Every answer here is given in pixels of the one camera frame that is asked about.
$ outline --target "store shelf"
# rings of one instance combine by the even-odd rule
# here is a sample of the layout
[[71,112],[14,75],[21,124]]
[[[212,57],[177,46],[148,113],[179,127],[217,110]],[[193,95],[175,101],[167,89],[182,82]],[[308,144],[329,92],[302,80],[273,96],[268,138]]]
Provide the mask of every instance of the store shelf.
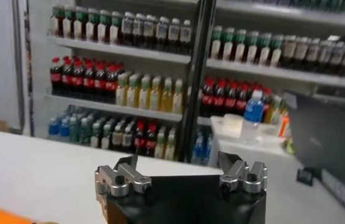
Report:
[[225,71],[261,75],[264,77],[272,77],[277,79],[289,79],[299,82],[315,83],[319,85],[345,87],[345,77],[338,77],[330,74],[319,74],[290,69],[271,68],[266,66],[249,65],[246,63],[237,63],[234,61],[221,61],[214,59],[207,60],[207,67],[222,69]]
[[279,5],[247,3],[237,1],[217,1],[217,8],[234,12],[250,13],[257,16],[271,16],[294,21],[331,26],[345,26],[345,13],[329,13],[307,9],[296,9]]
[[135,48],[135,47],[118,46],[118,45],[112,45],[112,44],[101,44],[101,43],[94,43],[90,41],[72,40],[72,39],[51,37],[51,36],[48,36],[48,40],[51,43],[64,46],[64,47],[107,52],[107,53],[119,54],[119,55],[129,55],[133,57],[149,58],[152,60],[159,60],[159,61],[169,61],[169,62],[174,62],[174,63],[179,63],[179,64],[188,64],[190,62],[189,56],[151,51],[151,50],[140,49],[140,48]]
[[133,107],[122,107],[122,106],[118,106],[118,105],[110,104],[110,103],[95,102],[91,100],[82,100],[82,99],[76,99],[76,98],[64,97],[64,96],[56,96],[53,94],[47,94],[46,97],[50,99],[54,99],[54,100],[59,100],[60,102],[70,104],[70,105],[75,105],[78,107],[86,107],[86,108],[96,109],[96,110],[129,114],[133,116],[150,117],[154,119],[174,121],[174,122],[179,122],[182,119],[182,115],[180,114],[165,113],[165,112],[152,111],[152,110],[143,110],[143,109],[138,109],[138,108],[133,108]]

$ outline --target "water bottle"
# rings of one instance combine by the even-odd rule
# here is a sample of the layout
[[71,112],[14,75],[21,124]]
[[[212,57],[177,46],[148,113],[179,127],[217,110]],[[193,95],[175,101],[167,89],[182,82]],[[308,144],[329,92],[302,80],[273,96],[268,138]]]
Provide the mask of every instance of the water bottle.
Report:
[[58,140],[58,122],[55,117],[51,118],[51,121],[49,122],[49,128],[48,128],[48,139],[49,140]]
[[262,120],[264,109],[261,98],[262,92],[260,90],[255,90],[252,93],[252,98],[245,106],[240,139],[248,144],[254,144],[256,142],[257,129]]

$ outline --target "metal pole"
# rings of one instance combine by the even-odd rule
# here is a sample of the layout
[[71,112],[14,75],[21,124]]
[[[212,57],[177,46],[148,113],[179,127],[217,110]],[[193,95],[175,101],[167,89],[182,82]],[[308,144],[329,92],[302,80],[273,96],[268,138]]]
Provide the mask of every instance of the metal pole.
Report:
[[194,42],[188,86],[191,86],[181,123],[178,160],[190,159],[199,113],[198,93],[204,76],[216,0],[199,0],[197,32]]

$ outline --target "white table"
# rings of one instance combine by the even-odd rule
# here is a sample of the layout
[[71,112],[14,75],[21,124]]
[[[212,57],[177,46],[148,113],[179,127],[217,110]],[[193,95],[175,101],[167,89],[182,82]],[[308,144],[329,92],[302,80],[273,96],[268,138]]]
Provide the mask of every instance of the white table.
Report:
[[[0,208],[40,221],[105,223],[95,199],[94,171],[124,153],[0,133]],[[345,210],[319,183],[296,183],[300,164],[269,157],[267,223],[345,223]],[[209,167],[140,157],[145,175],[220,174]]]

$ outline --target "bottle label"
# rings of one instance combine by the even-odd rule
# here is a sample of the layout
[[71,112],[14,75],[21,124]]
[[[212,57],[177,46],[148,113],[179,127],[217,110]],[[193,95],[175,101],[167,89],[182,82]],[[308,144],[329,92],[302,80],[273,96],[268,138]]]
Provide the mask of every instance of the bottle label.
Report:
[[189,43],[191,41],[191,27],[182,27],[180,29],[180,42]]
[[243,59],[243,54],[244,54],[244,49],[245,45],[244,44],[239,44],[237,45],[237,48],[235,50],[235,61],[242,61]]
[[90,146],[92,148],[98,148],[99,147],[99,139],[96,136],[91,137],[91,143]]
[[265,47],[260,52],[259,65],[265,65],[267,63],[268,54],[270,53],[270,48]]
[[75,35],[75,39],[78,39],[78,40],[82,39],[82,22],[78,20],[74,22],[74,35]]
[[253,60],[255,59],[257,47],[255,45],[252,45],[248,49],[248,56],[246,56],[246,62],[247,63],[253,63]]
[[213,97],[212,96],[207,96],[207,95],[202,95],[202,104],[205,105],[212,105],[213,104]]
[[232,42],[225,43],[225,45],[223,47],[222,60],[229,61],[231,59],[232,47],[233,47],[233,43]]
[[110,26],[110,43],[118,43],[118,27]]
[[106,86],[106,81],[104,80],[95,80],[95,88],[103,89]]
[[151,93],[150,95],[150,109],[158,110],[159,109],[159,94]]
[[153,23],[144,22],[144,36],[145,37],[152,37],[154,32],[155,31],[153,30]]
[[163,23],[159,23],[156,27],[156,37],[158,39],[166,39],[167,38],[167,25]]
[[71,38],[71,20],[67,18],[63,20],[63,33],[65,38]]
[[280,49],[276,49],[273,51],[270,66],[277,67],[279,59],[281,59],[281,54],[282,50]]
[[147,108],[147,90],[140,91],[140,100],[139,100],[139,108],[141,109],[148,109]]
[[61,74],[60,73],[51,73],[51,81],[52,82],[60,82],[61,81]]
[[211,58],[218,59],[218,55],[220,53],[221,41],[214,40],[211,44]]
[[101,148],[102,149],[109,149],[109,147],[110,147],[110,140],[109,140],[109,138],[102,138]]
[[133,22],[133,35],[142,36],[143,28],[143,23],[139,20],[135,20]]
[[172,112],[180,114],[182,113],[182,97],[174,96],[172,102]]
[[318,45],[310,46],[309,49],[307,49],[306,60],[310,62],[317,61],[318,51],[319,51]]
[[106,42],[106,25],[100,23],[98,25],[98,42],[104,43]]
[[121,30],[124,34],[131,34],[133,30],[133,21],[131,19],[122,20]]
[[87,88],[93,88],[95,85],[95,80],[94,79],[89,79],[89,78],[84,78],[83,79],[83,86]]
[[177,41],[179,38],[179,27],[171,25],[168,32],[168,40]]

